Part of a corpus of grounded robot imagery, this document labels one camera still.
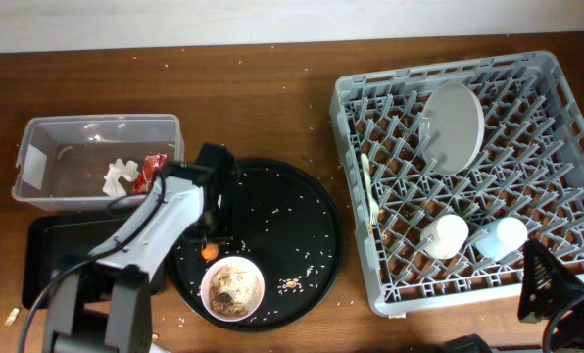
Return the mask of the blue plastic cup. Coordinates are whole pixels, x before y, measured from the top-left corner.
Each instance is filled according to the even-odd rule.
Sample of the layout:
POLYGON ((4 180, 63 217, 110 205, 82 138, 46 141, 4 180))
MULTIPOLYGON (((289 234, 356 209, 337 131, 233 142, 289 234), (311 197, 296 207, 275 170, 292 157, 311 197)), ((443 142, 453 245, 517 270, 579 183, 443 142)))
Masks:
POLYGON ((515 217, 504 217, 483 225, 481 236, 474 246, 486 258, 499 261, 517 250, 527 239, 527 227, 515 217))

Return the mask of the cream plastic cup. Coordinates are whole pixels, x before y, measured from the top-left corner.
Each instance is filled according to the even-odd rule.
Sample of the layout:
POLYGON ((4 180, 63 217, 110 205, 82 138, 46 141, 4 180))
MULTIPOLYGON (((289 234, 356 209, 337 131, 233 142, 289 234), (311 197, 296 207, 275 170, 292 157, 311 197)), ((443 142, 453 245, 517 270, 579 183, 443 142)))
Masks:
POLYGON ((428 239, 424 251, 432 258, 446 260, 458 254, 469 234, 466 221, 454 214, 444 215, 427 225, 420 239, 428 239))

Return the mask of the grey plate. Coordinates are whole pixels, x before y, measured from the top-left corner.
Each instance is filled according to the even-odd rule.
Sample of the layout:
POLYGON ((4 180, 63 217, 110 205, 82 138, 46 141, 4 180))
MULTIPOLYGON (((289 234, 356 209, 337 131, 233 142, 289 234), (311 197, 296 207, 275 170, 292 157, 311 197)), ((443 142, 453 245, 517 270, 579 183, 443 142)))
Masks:
POLYGON ((484 137, 484 113, 477 96, 466 86, 447 82, 429 96, 421 112, 419 141, 432 171, 449 176, 466 169, 479 153, 484 137))

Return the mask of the white plastic fork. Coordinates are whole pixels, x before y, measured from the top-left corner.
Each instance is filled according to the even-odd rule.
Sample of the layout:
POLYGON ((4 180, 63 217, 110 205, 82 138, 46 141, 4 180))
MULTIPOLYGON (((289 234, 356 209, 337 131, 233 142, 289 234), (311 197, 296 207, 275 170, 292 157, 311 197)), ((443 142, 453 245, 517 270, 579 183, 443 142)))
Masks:
POLYGON ((364 182, 366 197, 368 200, 368 210, 369 210, 369 220, 373 226, 377 225, 379 216, 379 205, 372 194, 371 177, 370 177, 370 165, 369 159, 366 153, 361 154, 361 165, 363 169, 364 182))

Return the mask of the pink bowl with leftovers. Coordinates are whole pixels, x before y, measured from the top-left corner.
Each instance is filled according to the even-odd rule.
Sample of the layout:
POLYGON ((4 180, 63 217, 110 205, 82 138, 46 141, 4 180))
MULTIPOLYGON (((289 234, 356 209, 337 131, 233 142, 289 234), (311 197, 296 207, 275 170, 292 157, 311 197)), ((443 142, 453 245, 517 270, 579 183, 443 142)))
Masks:
POLYGON ((216 261, 205 271, 200 296, 206 311, 215 319, 236 323, 257 311, 265 289, 259 267, 247 258, 232 256, 216 261))

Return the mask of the orange carrot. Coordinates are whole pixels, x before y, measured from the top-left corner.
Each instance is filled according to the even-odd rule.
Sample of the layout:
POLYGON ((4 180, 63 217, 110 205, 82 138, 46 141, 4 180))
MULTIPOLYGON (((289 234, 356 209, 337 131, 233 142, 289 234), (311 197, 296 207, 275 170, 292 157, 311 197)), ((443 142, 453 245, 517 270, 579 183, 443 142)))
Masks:
POLYGON ((216 243, 206 243, 201 249, 201 256, 206 262, 214 261, 219 256, 219 246, 216 243))

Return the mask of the red snack wrapper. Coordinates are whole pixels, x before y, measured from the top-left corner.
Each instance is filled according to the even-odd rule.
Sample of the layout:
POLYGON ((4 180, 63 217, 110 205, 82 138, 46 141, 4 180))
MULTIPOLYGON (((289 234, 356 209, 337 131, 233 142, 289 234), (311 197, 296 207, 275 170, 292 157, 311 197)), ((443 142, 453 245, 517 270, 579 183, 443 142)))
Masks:
POLYGON ((130 190, 131 195, 146 194, 150 191, 156 170, 160 170, 167 161, 166 153, 151 153, 144 159, 140 174, 130 190))

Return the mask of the white tissue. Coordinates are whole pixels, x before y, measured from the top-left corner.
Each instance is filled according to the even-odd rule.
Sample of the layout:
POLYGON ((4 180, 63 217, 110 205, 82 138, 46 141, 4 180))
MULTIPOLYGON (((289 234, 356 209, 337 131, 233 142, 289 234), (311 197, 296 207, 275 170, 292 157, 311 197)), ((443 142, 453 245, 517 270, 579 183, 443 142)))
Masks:
POLYGON ((107 173, 103 176, 105 181, 102 191, 111 197, 123 197, 126 190, 121 185, 123 178, 127 182, 134 182, 139 177, 138 164, 132 160, 126 163, 122 159, 117 159, 109 164, 107 173))

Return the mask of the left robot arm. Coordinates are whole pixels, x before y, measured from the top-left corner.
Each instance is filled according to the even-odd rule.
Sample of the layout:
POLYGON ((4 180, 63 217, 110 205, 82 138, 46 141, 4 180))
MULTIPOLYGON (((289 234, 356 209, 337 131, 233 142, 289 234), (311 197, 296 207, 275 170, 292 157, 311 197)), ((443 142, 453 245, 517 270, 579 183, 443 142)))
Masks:
POLYGON ((234 168, 224 146, 206 143, 195 162, 168 163, 156 172, 148 195, 115 234, 41 293, 48 303, 43 351, 159 351, 151 280, 189 228, 217 227, 234 168))

